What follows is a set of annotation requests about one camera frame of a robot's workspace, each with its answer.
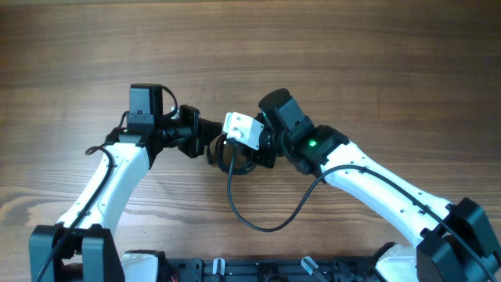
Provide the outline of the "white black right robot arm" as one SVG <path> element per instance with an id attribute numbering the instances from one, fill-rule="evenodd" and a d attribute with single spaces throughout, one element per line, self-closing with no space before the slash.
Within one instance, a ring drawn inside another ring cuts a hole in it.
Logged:
<path id="1" fill-rule="evenodd" d="M 360 200 L 410 243 L 388 244 L 373 268 L 386 281 L 494 281 L 500 244 L 485 210 L 465 197 L 453 204 L 406 182 L 369 158 L 346 135 L 313 125 L 287 89 L 258 104 L 260 140 L 302 174 Z"/>

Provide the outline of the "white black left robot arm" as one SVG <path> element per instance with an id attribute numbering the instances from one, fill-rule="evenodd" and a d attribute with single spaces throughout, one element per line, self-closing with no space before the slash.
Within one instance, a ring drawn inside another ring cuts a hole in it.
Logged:
<path id="1" fill-rule="evenodd" d="M 158 84 L 131 85 L 129 109 L 103 144 L 86 150 L 103 158 L 87 186 L 54 225 L 38 225 L 29 239 L 33 281 L 175 281 L 162 251 L 119 255 L 114 234 L 134 189 L 165 148 L 190 158 L 204 154 L 222 124 L 200 117 L 195 107 L 175 104 L 163 112 Z"/>

